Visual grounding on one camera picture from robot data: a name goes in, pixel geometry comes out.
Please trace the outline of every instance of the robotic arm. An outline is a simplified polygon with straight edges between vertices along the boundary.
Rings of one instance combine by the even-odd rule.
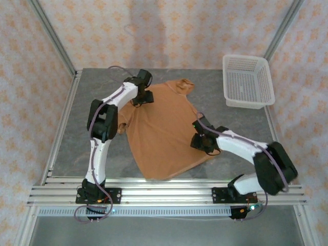
[[[286,151],[278,142],[256,142],[222,126],[214,129],[204,116],[193,122],[193,126],[197,133],[192,138],[191,147],[207,153],[226,150],[255,166],[255,173],[240,175],[229,183],[228,195],[232,199],[258,191],[276,195],[298,175]]]
[[[153,93],[145,91],[151,81],[151,73],[141,69],[136,77],[125,79],[112,95],[92,101],[87,123],[91,137],[89,168],[81,188],[77,190],[76,203],[94,204],[105,199],[97,184],[105,189],[106,158],[108,147],[117,132],[118,111],[131,100],[134,106],[153,103]]]

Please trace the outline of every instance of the metal extrusion bar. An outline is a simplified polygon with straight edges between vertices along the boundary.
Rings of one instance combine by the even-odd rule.
[[[59,121],[59,126],[58,126],[57,131],[56,131],[55,139],[54,139],[54,142],[53,142],[52,147],[51,147],[51,152],[49,154],[49,158],[47,160],[46,168],[44,170],[43,177],[41,179],[41,185],[43,185],[46,182],[47,177],[51,176],[51,174],[52,174],[53,165],[54,165],[54,163],[56,161],[56,158],[57,158],[60,143],[62,142],[62,138],[63,138],[63,135],[64,135],[66,123],[67,123],[68,116],[69,116],[71,108],[72,108],[74,96],[75,96],[75,93],[76,93],[76,90],[77,90],[78,83],[80,81],[81,74],[82,74],[81,70],[77,72],[76,77],[73,79],[69,94],[66,98],[63,113],[61,115],[61,118],[60,118],[60,121]]]
[[[51,42],[54,44],[55,49],[58,51],[60,57],[62,58],[63,62],[65,63],[68,71],[71,73],[72,76],[75,75],[76,70],[74,68],[74,65],[72,61],[70,60],[66,50],[64,49],[60,39],[58,38],[55,30],[53,29],[52,25],[50,24],[49,19],[47,18],[44,10],[42,9],[41,4],[38,0],[28,0],[30,3],[32,9],[34,10],[37,17],[40,19],[44,30],[48,34],[48,36],[51,39]]]
[[[27,208],[22,222],[20,223],[21,225],[18,229],[14,245],[26,246],[30,244],[39,210],[40,207]]]
[[[76,188],[82,178],[49,177],[44,186],[32,188],[28,205],[30,206],[76,206]],[[212,187],[227,187],[229,182],[217,180],[170,180],[151,182],[144,179],[107,179],[106,187],[122,188],[121,204],[124,207],[160,206],[218,206],[212,201]],[[263,192],[258,198],[265,200]],[[290,186],[288,193],[269,196],[269,205],[307,204],[302,186]],[[222,206],[242,205],[235,203]]]
[[[294,206],[304,245],[321,246],[309,206]]]
[[[264,58],[268,61],[271,59],[273,54],[275,53],[280,41],[282,40],[283,36],[287,32],[288,27],[294,20],[298,10],[300,9],[301,5],[303,4],[304,0],[294,0],[291,7],[289,8],[286,16],[282,20],[274,38],[272,39],[267,51],[265,52]]]
[[[269,109],[268,106],[265,106],[264,110],[265,110],[266,118],[268,119],[268,124],[269,124],[270,132],[271,132],[271,135],[272,135],[272,140],[273,141],[279,141],[276,130],[275,130],[273,122],[272,122],[272,116],[271,116],[270,109]]]

